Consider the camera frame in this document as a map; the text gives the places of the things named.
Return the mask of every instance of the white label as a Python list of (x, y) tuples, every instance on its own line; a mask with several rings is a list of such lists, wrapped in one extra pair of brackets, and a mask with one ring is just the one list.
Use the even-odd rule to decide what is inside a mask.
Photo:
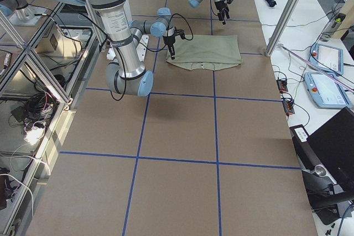
[(104, 17), (102, 16), (103, 24), (105, 25), (106, 32), (109, 34), (120, 33), (128, 29), (128, 22), (124, 12), (119, 12), (117, 15)]
[(306, 134), (304, 128), (302, 128), (302, 127), (295, 128), (295, 133), (298, 135), (298, 137), (301, 140), (301, 142), (306, 142), (307, 141), (308, 135)]

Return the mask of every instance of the cardboard floor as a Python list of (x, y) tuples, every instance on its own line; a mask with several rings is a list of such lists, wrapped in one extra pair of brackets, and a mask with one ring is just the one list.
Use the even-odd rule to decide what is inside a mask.
[(188, 71), (149, 51), (153, 92), (115, 102), (101, 55), (27, 235), (317, 235), (254, 0), (226, 25), (209, 0), (129, 2), (134, 19), (167, 6), (194, 34), (237, 34), (243, 64)]

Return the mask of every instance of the white table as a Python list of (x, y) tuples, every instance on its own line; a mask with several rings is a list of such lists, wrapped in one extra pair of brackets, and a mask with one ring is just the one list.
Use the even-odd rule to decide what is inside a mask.
[[(259, 19), (262, 23), (262, 30), (265, 38), (265, 42), (269, 42), (269, 38), (272, 36), (272, 33), (275, 29), (275, 25), (277, 24), (280, 15), (287, 3), (287, 0), (275, 0), (277, 5), (274, 8), (271, 8), (267, 5), (264, 0), (254, 0), (256, 2), (256, 7), (259, 15)], [(282, 43), (286, 48), (290, 50), (302, 50), (307, 46), (312, 45), (318, 35), (321, 33), (322, 29), (328, 22), (328, 18), (325, 17), (325, 14), (329, 11), (323, 11), (320, 4), (317, 0), (300, 0), (294, 13), (292, 14), (288, 25), (304, 25), (309, 22), (313, 22), (318, 20), (318, 22), (310, 23), (306, 26), (298, 26), (298, 27), (286, 27), (283, 35), (280, 38), (280, 43)], [(330, 41), (324, 43), (326, 45), (335, 46), (343, 49), (343, 57), (344, 62), (348, 64), (353, 64), (353, 60), (350, 57), (347, 49), (340, 39), (331, 39)], [(305, 51), (295, 51), (302, 58), (307, 59), (309, 57), (309, 48)], [(296, 80), (300, 80), (300, 76), (291, 73), (288, 70), (289, 67), (289, 54), (283, 49), (275, 49), (274, 53), (271, 56), (272, 64), (274, 66), (274, 70), (285, 73), (287, 78), (294, 78)], [(306, 64), (301, 62), (299, 59), (295, 57), (291, 57), (291, 65), (290, 69), (298, 74), (303, 73), (303, 67)], [(305, 72), (314, 71), (311, 68), (307, 67)], [(344, 68), (344, 76), (349, 80), (354, 81), (354, 67)], [(341, 79), (346, 84), (350, 85), (349, 82)], [(296, 87), (298, 86), (298, 82), (294, 80), (288, 81), (288, 89), (289, 93), (294, 97)], [(353, 93), (347, 93), (349, 99), (354, 103), (354, 95)], [(328, 121), (331, 117), (333, 117), (339, 109), (320, 109), (315, 103), (312, 101), (307, 88), (304, 82), (300, 83), (298, 87), (298, 91), (296, 94), (295, 103), (305, 108), (310, 114), (310, 122), (305, 127), (309, 134), (312, 134), (317, 128), (321, 127), (326, 121)], [(289, 126), (298, 125), (298, 124), (306, 124), (308, 120), (307, 114), (301, 110), (301, 108), (295, 106), (294, 107), (295, 114), (291, 115), (288, 120)], [(318, 218), (316, 214), (314, 214), (314, 220), (317, 227), (317, 232), (319, 235), (324, 235), (328, 229), (332, 229), (329, 226), (325, 226), (322, 224), (321, 220)], [(337, 235), (337, 230), (339, 227), (340, 220), (336, 222), (335, 228), (332, 229), (331, 235)], [(351, 236), (354, 232), (354, 218), (346, 218), (340, 236)]]

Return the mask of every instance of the tablet screen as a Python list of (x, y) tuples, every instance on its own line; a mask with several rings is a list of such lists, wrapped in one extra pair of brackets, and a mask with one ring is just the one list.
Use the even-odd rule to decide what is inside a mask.
[(324, 104), (346, 104), (341, 91), (332, 79), (322, 74), (312, 74), (312, 78)]
[(329, 69), (338, 71), (340, 62), (340, 50), (319, 45), (319, 54), (317, 60)]

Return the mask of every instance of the folded cloth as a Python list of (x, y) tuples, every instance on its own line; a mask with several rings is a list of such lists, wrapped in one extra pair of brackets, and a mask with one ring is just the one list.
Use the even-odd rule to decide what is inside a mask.
[(221, 70), (242, 63), (237, 35), (194, 35), (192, 41), (176, 39), (174, 47), (175, 59), (168, 53), (166, 60), (183, 69)]

